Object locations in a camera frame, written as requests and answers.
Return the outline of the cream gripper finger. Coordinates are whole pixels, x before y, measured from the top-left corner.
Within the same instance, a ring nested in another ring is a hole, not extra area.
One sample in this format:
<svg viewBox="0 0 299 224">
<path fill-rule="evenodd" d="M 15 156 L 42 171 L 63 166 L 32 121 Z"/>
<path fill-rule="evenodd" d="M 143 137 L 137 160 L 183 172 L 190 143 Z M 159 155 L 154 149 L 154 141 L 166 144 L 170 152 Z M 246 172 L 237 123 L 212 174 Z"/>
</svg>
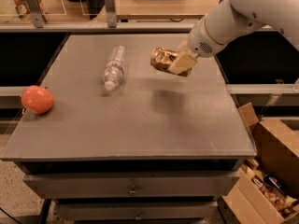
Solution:
<svg viewBox="0 0 299 224">
<path fill-rule="evenodd" d="M 190 50 L 188 46 L 189 37 L 186 35 L 183 41 L 177 47 L 177 53 L 188 52 Z"/>
<path fill-rule="evenodd" d="M 197 64 L 197 60 L 186 52 L 180 53 L 177 58 L 170 64 L 168 71 L 172 74 L 179 75 L 192 69 Z"/>
</svg>

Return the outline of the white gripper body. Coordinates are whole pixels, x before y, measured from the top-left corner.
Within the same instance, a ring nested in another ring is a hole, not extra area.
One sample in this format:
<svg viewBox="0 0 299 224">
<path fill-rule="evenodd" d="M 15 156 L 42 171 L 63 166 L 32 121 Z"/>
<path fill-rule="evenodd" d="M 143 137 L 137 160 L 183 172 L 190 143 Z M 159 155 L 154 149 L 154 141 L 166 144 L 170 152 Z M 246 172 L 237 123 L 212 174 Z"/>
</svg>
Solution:
<svg viewBox="0 0 299 224">
<path fill-rule="evenodd" d="M 228 42 L 226 31 L 212 15 L 197 22 L 189 33 L 188 47 L 200 57 L 212 57 L 222 51 Z"/>
</svg>

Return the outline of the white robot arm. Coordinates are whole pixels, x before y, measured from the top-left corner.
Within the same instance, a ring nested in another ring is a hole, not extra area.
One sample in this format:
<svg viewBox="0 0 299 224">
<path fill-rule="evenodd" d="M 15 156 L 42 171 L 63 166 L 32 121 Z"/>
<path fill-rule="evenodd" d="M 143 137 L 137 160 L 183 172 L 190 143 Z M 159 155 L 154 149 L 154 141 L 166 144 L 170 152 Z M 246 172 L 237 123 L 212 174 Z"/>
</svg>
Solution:
<svg viewBox="0 0 299 224">
<path fill-rule="evenodd" d="M 299 49 L 299 0 L 222 0 L 193 26 L 168 71 L 175 75 L 185 72 L 198 58 L 212 57 L 231 41 L 265 25 Z"/>
</svg>

